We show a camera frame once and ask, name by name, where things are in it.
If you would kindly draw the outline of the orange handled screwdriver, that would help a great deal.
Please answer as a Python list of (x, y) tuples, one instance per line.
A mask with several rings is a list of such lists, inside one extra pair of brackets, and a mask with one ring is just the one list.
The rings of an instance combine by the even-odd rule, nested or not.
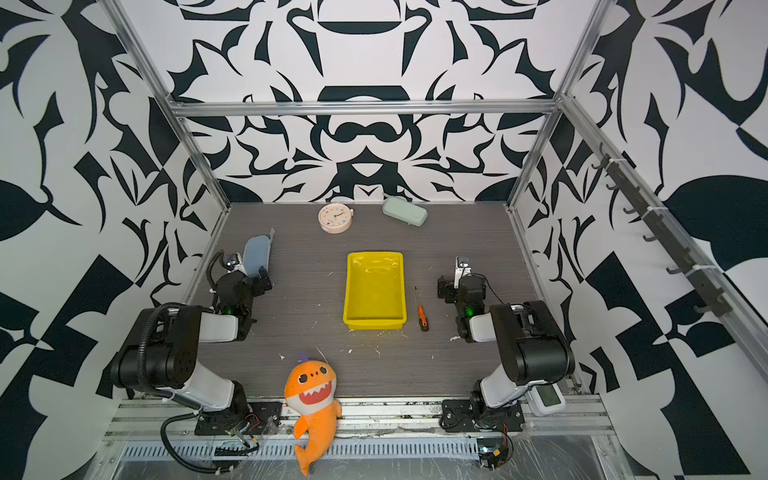
[(428, 318), (427, 318), (427, 315), (426, 315), (426, 311), (425, 311), (424, 306), (423, 306), (422, 301), (421, 301), (421, 295), (420, 295), (417, 287), (414, 288), (414, 291), (415, 291), (415, 298), (416, 298), (416, 303), (417, 303), (417, 314), (418, 314), (419, 327), (420, 327), (420, 329), (423, 332), (427, 332), (429, 330), (429, 322), (428, 322)]

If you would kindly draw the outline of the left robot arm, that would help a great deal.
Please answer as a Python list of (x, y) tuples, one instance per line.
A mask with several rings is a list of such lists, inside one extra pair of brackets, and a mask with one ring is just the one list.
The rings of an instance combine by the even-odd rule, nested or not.
[(142, 310), (113, 357), (111, 381), (230, 422), (247, 417), (251, 409), (242, 385), (205, 367), (198, 350), (202, 343), (245, 340), (254, 323), (254, 298), (271, 288), (265, 267), (253, 276), (234, 270), (213, 287), (211, 307), (167, 302)]

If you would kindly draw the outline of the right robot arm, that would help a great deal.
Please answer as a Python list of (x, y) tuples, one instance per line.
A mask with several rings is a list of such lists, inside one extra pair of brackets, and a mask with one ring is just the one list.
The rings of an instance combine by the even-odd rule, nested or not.
[(523, 399), (537, 416), (563, 411), (558, 383), (573, 374), (575, 359), (548, 306), (540, 300), (487, 306), (489, 289), (480, 274), (437, 280), (437, 296), (456, 308), (458, 336), (468, 343), (494, 343), (499, 352), (500, 364), (471, 392), (472, 421), (488, 428)]

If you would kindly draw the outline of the yellow plastic bin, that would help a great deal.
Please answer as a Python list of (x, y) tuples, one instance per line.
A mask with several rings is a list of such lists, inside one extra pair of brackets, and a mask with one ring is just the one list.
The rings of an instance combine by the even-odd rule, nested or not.
[(401, 330), (407, 321), (404, 259), (400, 252), (347, 256), (342, 321), (350, 331)]

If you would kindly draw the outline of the blue pencil case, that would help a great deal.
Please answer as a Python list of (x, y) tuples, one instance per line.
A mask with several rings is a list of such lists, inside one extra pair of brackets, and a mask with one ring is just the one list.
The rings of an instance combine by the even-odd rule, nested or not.
[(269, 272), (271, 247), (275, 230), (250, 238), (243, 251), (243, 268), (249, 278), (262, 277)]

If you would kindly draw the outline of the green pencil case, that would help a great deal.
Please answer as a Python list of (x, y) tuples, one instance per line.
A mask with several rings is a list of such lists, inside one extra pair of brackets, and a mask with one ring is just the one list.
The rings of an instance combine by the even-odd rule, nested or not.
[(382, 213), (411, 226), (420, 227), (428, 218), (425, 208), (401, 197), (388, 197), (382, 204)]

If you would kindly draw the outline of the pink round clock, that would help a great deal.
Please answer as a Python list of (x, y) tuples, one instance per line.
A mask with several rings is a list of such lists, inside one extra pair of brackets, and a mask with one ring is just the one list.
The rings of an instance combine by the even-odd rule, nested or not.
[(352, 225), (354, 210), (342, 203), (331, 203), (323, 206), (318, 212), (318, 222), (321, 229), (329, 234), (341, 234)]

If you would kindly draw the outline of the orange shark plush toy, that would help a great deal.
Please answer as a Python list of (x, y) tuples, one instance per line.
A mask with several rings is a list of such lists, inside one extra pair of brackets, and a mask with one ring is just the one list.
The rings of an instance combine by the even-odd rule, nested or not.
[(308, 435), (307, 444), (294, 446), (301, 473), (308, 478), (314, 462), (321, 459), (333, 443), (342, 406), (335, 399), (337, 374), (326, 362), (306, 360), (290, 373), (284, 397), (287, 406), (299, 414), (293, 436)]

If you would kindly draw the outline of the white small display device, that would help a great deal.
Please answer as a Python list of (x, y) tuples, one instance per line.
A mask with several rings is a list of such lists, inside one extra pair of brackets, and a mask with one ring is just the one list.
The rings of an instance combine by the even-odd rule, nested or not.
[(536, 416), (549, 416), (565, 409), (566, 401), (557, 384), (536, 385), (526, 393), (528, 405)]

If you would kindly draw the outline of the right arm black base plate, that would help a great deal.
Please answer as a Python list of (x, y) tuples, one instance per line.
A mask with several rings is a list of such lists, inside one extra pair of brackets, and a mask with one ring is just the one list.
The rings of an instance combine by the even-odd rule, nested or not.
[(448, 433), (521, 432), (524, 422), (520, 404), (490, 409), (469, 399), (443, 400), (439, 418)]

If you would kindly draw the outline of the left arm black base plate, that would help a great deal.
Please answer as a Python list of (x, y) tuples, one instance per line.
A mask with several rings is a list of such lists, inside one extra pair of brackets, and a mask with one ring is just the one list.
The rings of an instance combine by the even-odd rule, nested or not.
[(197, 420), (197, 436), (216, 436), (233, 433), (261, 435), (280, 425), (281, 401), (249, 402), (247, 407), (233, 407), (218, 412), (203, 412)]

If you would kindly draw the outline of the wall hook rack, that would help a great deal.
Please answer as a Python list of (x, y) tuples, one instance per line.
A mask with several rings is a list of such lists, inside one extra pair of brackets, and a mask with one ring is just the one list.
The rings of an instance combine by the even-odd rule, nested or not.
[(634, 216), (650, 231), (644, 235), (647, 243), (657, 242), (672, 260), (674, 267), (667, 267), (669, 275), (683, 275), (698, 293), (703, 306), (694, 306), (699, 314), (712, 313), (723, 317), (734, 311), (726, 297), (725, 289), (720, 281), (715, 279), (717, 267), (695, 253), (693, 244), (683, 238), (682, 227), (673, 218), (670, 210), (654, 202), (655, 195), (645, 188), (639, 177), (634, 177), (633, 169), (626, 158), (611, 156), (605, 149), (605, 143), (598, 145), (601, 157), (593, 169), (602, 169), (613, 181), (607, 186), (611, 191), (621, 192), (630, 204), (624, 208), (625, 214)]

